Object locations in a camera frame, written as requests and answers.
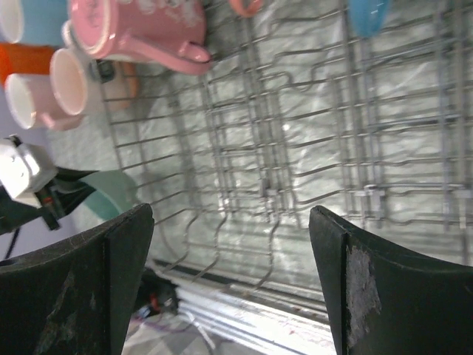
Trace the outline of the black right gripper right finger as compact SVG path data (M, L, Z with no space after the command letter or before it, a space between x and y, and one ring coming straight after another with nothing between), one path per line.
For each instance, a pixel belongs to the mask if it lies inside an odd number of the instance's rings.
M470 354L472 268L312 208L310 242L338 354Z

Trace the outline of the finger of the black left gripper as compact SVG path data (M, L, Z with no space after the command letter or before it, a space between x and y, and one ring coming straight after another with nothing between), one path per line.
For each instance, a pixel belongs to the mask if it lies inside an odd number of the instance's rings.
M91 187L83 179L95 173L94 170L74 170L58 168L58 174L52 181L53 196L58 201L63 216L71 214L81 205L93 192Z

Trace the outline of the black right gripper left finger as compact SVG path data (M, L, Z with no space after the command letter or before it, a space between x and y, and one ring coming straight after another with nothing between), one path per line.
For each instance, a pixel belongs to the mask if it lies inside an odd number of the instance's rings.
M153 231L142 203L1 262L1 353L120 354Z

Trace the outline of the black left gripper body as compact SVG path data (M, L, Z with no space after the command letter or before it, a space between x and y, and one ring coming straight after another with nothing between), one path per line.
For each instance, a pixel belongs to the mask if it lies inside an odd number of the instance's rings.
M60 229L58 218L48 209L37 209L10 198L5 188L1 187L1 234L14 232L23 225L41 218L49 230Z

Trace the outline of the mint green mug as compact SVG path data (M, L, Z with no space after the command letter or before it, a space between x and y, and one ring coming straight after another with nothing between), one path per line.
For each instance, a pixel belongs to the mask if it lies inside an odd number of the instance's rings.
M84 204L102 220L123 214L137 202L136 183L121 170L93 172L82 177L80 182L95 190Z

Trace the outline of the pink faceted mug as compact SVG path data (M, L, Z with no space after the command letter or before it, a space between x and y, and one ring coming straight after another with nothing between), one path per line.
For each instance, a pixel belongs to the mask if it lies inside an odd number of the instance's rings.
M58 104L49 75L14 73L5 81L10 113L23 129L67 131L81 125L82 115L68 115Z

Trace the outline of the salmon pink mug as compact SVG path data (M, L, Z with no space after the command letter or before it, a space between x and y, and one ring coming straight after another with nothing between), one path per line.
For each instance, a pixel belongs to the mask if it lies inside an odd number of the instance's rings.
M50 81L56 101L69 115L125 109L139 86L133 63L94 60L76 48L54 53Z

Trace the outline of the orange mug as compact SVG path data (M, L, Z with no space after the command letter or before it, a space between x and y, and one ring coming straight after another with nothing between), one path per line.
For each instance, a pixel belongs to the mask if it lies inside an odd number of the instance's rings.
M1 43L1 85L14 73L49 75L55 50L48 46Z

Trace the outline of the light blue mug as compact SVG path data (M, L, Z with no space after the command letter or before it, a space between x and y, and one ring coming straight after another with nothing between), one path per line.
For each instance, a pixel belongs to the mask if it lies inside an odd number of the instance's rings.
M1 0L1 36L11 44L62 47L67 1Z

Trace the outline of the dark blue textured mug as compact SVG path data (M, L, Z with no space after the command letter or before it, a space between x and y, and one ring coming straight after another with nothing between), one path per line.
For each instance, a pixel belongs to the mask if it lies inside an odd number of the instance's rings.
M377 35L387 16L390 0L349 0L348 16L355 34L362 38Z

